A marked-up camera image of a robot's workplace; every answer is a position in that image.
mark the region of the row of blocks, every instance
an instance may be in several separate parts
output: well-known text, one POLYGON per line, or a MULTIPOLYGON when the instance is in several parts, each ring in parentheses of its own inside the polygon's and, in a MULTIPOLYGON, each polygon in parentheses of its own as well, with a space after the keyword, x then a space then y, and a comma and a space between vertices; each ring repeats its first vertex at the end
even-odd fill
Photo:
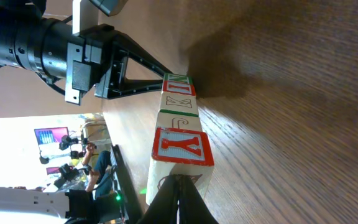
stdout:
POLYGON ((150 205, 168 175, 189 175, 204 198, 214 169, 190 77, 166 73, 147 181, 150 205))

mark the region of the red border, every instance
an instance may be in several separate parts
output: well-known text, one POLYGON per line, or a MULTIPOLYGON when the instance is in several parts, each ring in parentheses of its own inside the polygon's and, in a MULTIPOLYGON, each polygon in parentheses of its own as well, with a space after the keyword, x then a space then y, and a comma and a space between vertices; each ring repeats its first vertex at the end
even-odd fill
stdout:
POLYGON ((158 161, 165 161, 165 162, 176 162, 182 164, 191 164, 191 165, 199 165, 199 166, 214 166, 214 158, 212 157, 211 146, 209 145, 208 135, 201 131, 191 131, 191 130, 184 130, 178 128, 157 128, 155 131, 154 143, 153 143, 153 151, 152 151, 152 158, 158 161), (182 159, 182 158, 172 158, 168 156, 159 156, 158 155, 158 147, 160 142, 160 135, 161 130, 165 131, 174 131, 176 133, 188 133, 188 134, 199 134, 201 136, 201 143, 204 149, 204 158, 205 161, 199 161, 195 159, 182 159))
POLYGON ((177 94, 183 94, 183 95, 196 96, 196 89, 194 88, 194 86, 193 86, 192 84, 181 83, 181 82, 175 82, 175 81, 167 81, 167 80, 164 80, 164 83, 163 83, 163 85, 162 85, 162 91, 165 91, 165 92, 168 92, 168 93, 177 93, 177 94), (189 85, 190 88, 191 88, 192 94, 189 94, 189 93, 181 93, 181 92, 176 92, 176 91, 167 90, 168 82, 173 82, 173 83, 180 83, 180 84, 184 84, 184 85, 189 85))

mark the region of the jeans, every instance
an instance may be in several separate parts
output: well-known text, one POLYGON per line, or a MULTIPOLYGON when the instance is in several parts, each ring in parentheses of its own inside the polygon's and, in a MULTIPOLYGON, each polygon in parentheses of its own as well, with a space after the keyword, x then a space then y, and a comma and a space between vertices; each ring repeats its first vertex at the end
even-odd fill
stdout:
POLYGON ((97 181, 97 184, 101 182, 103 184, 100 185, 98 189, 96 189, 95 198, 98 198, 103 195, 108 195, 112 190, 112 180, 110 178, 110 173, 106 173, 106 168, 108 166, 111 166, 110 152, 100 152, 98 161, 96 162, 96 165, 93 170, 100 172, 100 177, 97 181))

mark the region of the desk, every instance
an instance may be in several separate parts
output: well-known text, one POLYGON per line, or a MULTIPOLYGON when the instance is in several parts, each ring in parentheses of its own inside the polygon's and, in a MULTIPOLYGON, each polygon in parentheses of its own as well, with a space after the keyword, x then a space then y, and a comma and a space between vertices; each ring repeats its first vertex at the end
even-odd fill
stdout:
MULTIPOLYGON (((219 223, 358 223, 358 5, 281 2, 133 0, 102 22, 193 77, 219 223)), ((127 72, 155 78, 134 63, 127 72)), ((103 101, 138 192, 159 101, 103 101)))

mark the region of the computer monitor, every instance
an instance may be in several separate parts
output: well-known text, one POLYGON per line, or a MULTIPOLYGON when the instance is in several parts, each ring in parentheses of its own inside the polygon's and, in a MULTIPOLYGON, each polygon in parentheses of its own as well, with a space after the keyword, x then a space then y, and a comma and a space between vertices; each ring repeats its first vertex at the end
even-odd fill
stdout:
POLYGON ((55 142, 60 143, 62 141, 62 137, 64 135, 68 135, 67 127, 35 129, 34 132, 39 146, 55 142))

